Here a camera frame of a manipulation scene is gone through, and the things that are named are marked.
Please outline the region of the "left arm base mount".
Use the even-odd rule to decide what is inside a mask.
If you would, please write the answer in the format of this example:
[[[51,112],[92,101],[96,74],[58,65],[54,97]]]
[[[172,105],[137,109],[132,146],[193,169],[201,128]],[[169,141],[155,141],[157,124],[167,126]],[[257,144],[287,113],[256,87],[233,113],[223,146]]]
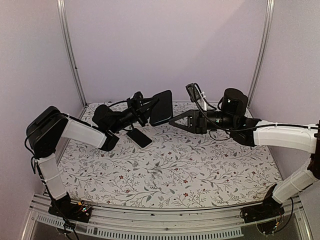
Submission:
[[[52,201],[48,213],[58,217],[64,217],[68,220],[73,220],[82,223],[88,223],[92,214],[92,206],[84,204],[82,201],[72,203],[66,201]]]

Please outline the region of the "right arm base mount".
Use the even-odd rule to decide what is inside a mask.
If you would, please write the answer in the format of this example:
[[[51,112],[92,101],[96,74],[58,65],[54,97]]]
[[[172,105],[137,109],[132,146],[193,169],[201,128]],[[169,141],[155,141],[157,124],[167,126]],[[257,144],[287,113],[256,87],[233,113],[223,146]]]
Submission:
[[[272,205],[271,203],[260,203],[253,206],[243,207],[239,216],[245,223],[252,223],[281,216],[285,213],[282,205]]]

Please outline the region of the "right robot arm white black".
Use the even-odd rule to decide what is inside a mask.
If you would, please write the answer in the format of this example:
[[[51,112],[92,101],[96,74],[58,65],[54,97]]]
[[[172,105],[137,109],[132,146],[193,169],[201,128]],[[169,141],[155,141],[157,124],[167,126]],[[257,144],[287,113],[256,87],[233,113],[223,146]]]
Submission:
[[[231,139],[247,146],[273,146],[310,153],[310,159],[285,180],[267,192],[258,213],[269,218],[290,197],[320,179],[320,125],[286,124],[245,116],[248,97],[240,90],[227,88],[216,108],[188,110],[169,121],[171,126],[193,134],[223,130]]]

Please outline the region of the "black phone case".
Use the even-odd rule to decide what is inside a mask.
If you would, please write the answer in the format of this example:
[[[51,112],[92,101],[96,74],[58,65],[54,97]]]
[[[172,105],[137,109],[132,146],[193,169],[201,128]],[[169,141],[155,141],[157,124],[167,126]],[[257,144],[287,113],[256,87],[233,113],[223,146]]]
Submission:
[[[171,90],[165,90],[153,96],[158,101],[151,110],[149,123],[152,127],[166,124],[173,118],[173,98]]]

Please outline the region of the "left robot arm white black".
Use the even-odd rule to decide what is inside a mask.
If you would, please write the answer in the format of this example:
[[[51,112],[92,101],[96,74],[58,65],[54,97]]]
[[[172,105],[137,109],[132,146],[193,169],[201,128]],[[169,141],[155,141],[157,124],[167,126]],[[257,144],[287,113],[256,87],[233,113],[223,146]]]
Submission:
[[[114,111],[105,104],[97,107],[92,118],[94,125],[49,106],[27,127],[24,146],[32,154],[32,170],[39,174],[55,209],[63,217],[70,217],[75,210],[58,170],[56,147],[60,139],[82,142],[105,152],[113,150],[120,131],[136,122],[142,127],[148,123],[159,98],[133,97],[125,102],[127,109],[123,111]]]

